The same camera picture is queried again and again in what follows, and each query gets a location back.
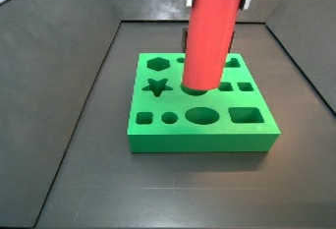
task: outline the green foam block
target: green foam block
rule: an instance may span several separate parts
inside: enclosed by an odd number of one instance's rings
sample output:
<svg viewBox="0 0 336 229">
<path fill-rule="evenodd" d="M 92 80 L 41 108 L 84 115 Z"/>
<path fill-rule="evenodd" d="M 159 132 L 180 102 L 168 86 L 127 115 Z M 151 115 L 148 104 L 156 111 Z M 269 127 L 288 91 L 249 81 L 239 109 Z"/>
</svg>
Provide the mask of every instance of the green foam block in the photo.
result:
<svg viewBox="0 0 336 229">
<path fill-rule="evenodd" d="M 217 89 L 181 86 L 184 53 L 139 56 L 128 119 L 132 152 L 268 151 L 280 129 L 243 57 L 228 54 Z"/>
</svg>

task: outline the square hole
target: square hole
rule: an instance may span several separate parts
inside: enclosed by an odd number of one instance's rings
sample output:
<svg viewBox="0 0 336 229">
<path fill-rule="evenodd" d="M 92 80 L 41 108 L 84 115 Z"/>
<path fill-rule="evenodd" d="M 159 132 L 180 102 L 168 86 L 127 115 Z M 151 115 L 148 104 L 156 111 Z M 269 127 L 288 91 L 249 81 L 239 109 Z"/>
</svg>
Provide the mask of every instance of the square hole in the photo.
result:
<svg viewBox="0 0 336 229">
<path fill-rule="evenodd" d="M 136 114 L 136 124 L 148 125 L 152 123 L 152 113 L 151 112 L 139 112 Z"/>
<path fill-rule="evenodd" d="M 232 84 L 231 83 L 220 83 L 217 90 L 219 91 L 233 91 Z"/>
<path fill-rule="evenodd" d="M 240 68 L 240 64 L 239 64 L 236 58 L 232 58 L 232 59 L 225 63 L 225 68 Z"/>
<path fill-rule="evenodd" d="M 237 83 L 237 87 L 239 87 L 240 91 L 253 91 L 255 90 L 251 83 Z"/>
<path fill-rule="evenodd" d="M 229 107 L 232 123 L 264 123 L 264 118 L 256 107 Z"/>
</svg>

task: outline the red tube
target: red tube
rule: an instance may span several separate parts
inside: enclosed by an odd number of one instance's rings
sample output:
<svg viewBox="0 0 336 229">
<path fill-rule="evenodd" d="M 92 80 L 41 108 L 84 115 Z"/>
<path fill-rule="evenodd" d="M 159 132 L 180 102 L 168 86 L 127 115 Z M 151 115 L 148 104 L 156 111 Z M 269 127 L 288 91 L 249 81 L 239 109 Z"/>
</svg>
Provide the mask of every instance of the red tube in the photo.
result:
<svg viewBox="0 0 336 229">
<path fill-rule="evenodd" d="M 183 85 L 217 88 L 240 0 L 195 0 L 189 20 Z"/>
</svg>

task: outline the small circular hole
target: small circular hole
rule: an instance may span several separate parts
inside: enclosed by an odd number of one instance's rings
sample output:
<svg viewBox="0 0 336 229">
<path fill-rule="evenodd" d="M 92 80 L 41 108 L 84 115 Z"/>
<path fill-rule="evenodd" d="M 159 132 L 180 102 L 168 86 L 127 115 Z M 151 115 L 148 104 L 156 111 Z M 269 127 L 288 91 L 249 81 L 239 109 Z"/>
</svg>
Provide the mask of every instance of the small circular hole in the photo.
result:
<svg viewBox="0 0 336 229">
<path fill-rule="evenodd" d="M 181 90 L 185 94 L 191 95 L 191 96 L 200 96 L 200 95 L 204 95 L 207 94 L 207 91 L 205 90 L 193 90 L 185 86 L 181 85 Z"/>
<path fill-rule="evenodd" d="M 173 112 L 167 112 L 161 116 L 161 120 L 165 124 L 175 124 L 177 122 L 177 115 Z"/>
<path fill-rule="evenodd" d="M 211 108 L 195 107 L 185 112 L 185 118 L 195 124 L 208 125 L 219 120 L 219 114 Z"/>
<path fill-rule="evenodd" d="M 177 58 L 176 60 L 179 63 L 184 63 L 184 58 Z"/>
</svg>

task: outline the black floor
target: black floor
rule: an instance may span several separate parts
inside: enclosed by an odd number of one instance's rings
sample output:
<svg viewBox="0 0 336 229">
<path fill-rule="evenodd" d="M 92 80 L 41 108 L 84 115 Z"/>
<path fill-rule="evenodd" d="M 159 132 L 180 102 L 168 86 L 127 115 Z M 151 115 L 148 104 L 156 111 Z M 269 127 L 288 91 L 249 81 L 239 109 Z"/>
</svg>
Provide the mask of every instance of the black floor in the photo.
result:
<svg viewBox="0 0 336 229">
<path fill-rule="evenodd" d="M 137 54 L 181 52 L 185 26 L 121 25 L 39 228 L 335 227 L 336 119 L 263 25 L 237 26 L 232 52 L 283 131 L 269 153 L 129 153 Z"/>
</svg>

